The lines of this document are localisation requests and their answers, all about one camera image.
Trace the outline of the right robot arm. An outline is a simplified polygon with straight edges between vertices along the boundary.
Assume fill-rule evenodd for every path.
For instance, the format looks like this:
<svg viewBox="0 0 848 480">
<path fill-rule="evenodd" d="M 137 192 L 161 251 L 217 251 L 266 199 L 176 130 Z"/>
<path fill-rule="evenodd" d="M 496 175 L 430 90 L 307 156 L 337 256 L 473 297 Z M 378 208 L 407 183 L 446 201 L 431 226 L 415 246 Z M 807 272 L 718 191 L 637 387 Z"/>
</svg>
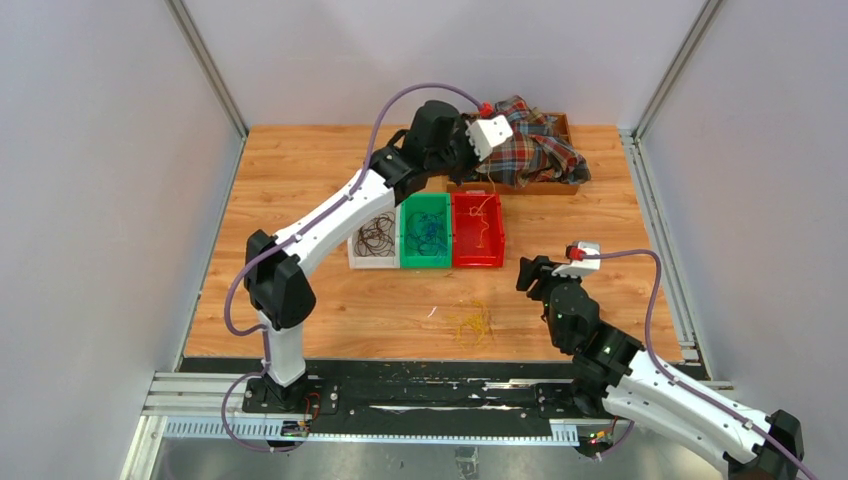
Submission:
<svg viewBox="0 0 848 480">
<path fill-rule="evenodd" d="M 661 359 L 638 340 L 604 321 L 582 285 L 604 254 L 570 247 L 570 260 L 521 258 L 517 290 L 541 303 L 552 345 L 577 369 L 574 408 L 595 417 L 606 412 L 674 441 L 728 479 L 795 479 L 803 465 L 799 420 L 784 410 L 765 413 L 729 399 Z"/>
</svg>

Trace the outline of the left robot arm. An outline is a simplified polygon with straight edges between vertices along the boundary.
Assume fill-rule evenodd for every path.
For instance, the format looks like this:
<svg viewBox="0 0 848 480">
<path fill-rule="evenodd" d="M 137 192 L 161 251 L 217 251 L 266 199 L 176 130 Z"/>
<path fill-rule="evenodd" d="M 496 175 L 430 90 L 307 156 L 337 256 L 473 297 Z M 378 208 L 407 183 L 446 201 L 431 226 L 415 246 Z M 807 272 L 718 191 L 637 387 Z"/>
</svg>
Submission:
<svg viewBox="0 0 848 480">
<path fill-rule="evenodd" d="M 340 244 L 377 215 L 394 210 L 433 177 L 458 182 L 513 135 L 502 115 L 460 113 L 430 100 L 409 128 L 366 157 L 339 191 L 312 212 L 270 235 L 255 232 L 247 242 L 244 287 L 264 331 L 263 374 L 268 400 L 283 413 L 306 400 L 303 324 L 317 298 L 310 278 Z"/>
</svg>

